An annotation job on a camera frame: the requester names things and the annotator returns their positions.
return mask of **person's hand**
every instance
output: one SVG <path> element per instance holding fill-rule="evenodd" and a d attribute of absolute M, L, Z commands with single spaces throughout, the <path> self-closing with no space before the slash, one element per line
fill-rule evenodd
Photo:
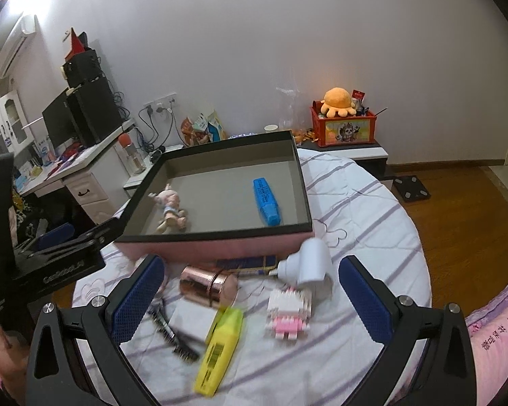
<path fill-rule="evenodd" d="M 0 327 L 0 378 L 9 395 L 20 405 L 25 403 L 26 367 L 30 346 L 20 345 Z"/>

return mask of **orange octopus plush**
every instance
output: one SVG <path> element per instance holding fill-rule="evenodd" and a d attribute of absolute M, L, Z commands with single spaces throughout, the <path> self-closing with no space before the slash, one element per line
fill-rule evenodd
<path fill-rule="evenodd" d="M 340 117 L 355 116 L 356 110 L 352 107 L 350 93 L 345 89 L 335 87 L 323 97 L 321 112 L 328 118 L 333 119 L 337 114 Z"/>

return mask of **screw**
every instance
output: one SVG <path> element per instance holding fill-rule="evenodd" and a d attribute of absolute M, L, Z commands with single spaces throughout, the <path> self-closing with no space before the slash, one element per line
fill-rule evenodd
<path fill-rule="evenodd" d="M 450 310 L 452 313 L 457 314 L 461 311 L 461 307 L 457 305 L 456 303 L 449 303 L 448 304 L 448 310 Z"/>
<path fill-rule="evenodd" d="M 399 303 L 401 303 L 401 305 L 404 305 L 405 307 L 409 307 L 414 303 L 414 300 L 410 296 L 404 294 L 402 296 L 399 296 Z"/>
<path fill-rule="evenodd" d="M 92 301 L 90 301 L 93 307 L 101 307 L 104 303 L 106 303 L 106 297 L 105 296 L 95 296 L 92 298 Z"/>
<path fill-rule="evenodd" d="M 43 306 L 43 312 L 44 312 L 45 314 L 50 313 L 50 312 L 51 312 L 51 311 L 53 311 L 54 309 L 55 309 L 55 305 L 54 305 L 54 303 L 52 303 L 52 302 L 48 302 L 47 304 L 45 304 L 45 305 Z"/>

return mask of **black speaker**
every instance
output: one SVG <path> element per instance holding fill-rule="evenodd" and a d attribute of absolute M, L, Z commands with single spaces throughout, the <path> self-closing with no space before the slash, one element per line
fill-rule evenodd
<path fill-rule="evenodd" d="M 81 143 L 95 145 L 122 124 L 119 108 L 104 77 L 80 85 L 66 99 Z"/>
<path fill-rule="evenodd" d="M 74 55 L 64 64 L 64 73 L 71 88 L 76 88 L 103 76 L 95 50 L 87 50 Z"/>

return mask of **striped tablecloth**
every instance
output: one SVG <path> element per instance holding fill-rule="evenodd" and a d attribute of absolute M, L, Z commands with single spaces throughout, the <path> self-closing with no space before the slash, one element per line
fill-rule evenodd
<path fill-rule="evenodd" d="M 316 236 L 330 247 L 335 267 L 343 256 L 355 254 L 394 294 L 407 294 L 418 305 L 430 306 L 429 272 L 418 233 L 391 192 L 347 158 L 304 149 L 299 149 L 299 157 Z M 88 303 L 96 294 L 109 294 L 135 268 L 113 244 L 102 254 L 107 266 L 77 283 L 74 306 Z M 180 298 L 177 278 L 171 274 L 164 291 L 168 315 Z M 199 365 L 185 364 L 172 354 L 148 317 L 122 350 L 162 405 L 342 404 L 381 346 L 371 341 L 338 283 L 333 298 L 314 308 L 306 338 L 295 343 L 275 340 L 265 330 L 266 307 L 269 292 L 279 285 L 273 278 L 241 280 L 236 306 L 244 310 L 244 329 L 212 399 L 193 392 Z M 418 364 L 423 345 L 416 345 L 395 392 Z M 80 341 L 80 348 L 102 399 L 116 404 L 86 342 Z"/>

